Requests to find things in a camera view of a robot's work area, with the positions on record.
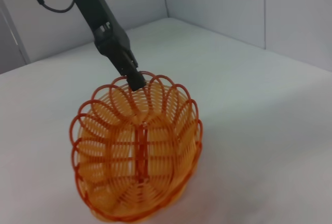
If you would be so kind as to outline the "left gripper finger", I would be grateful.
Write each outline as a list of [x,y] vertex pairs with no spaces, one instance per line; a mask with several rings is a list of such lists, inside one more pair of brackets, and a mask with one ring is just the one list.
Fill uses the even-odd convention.
[[131,51],[119,50],[115,54],[115,68],[121,76],[125,76],[132,91],[145,86],[143,75],[137,70],[138,63]]

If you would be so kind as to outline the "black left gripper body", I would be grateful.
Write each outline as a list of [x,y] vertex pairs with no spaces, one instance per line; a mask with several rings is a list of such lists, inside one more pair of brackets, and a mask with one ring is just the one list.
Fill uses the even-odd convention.
[[74,0],[88,24],[98,52],[112,63],[130,61],[130,41],[105,0]]

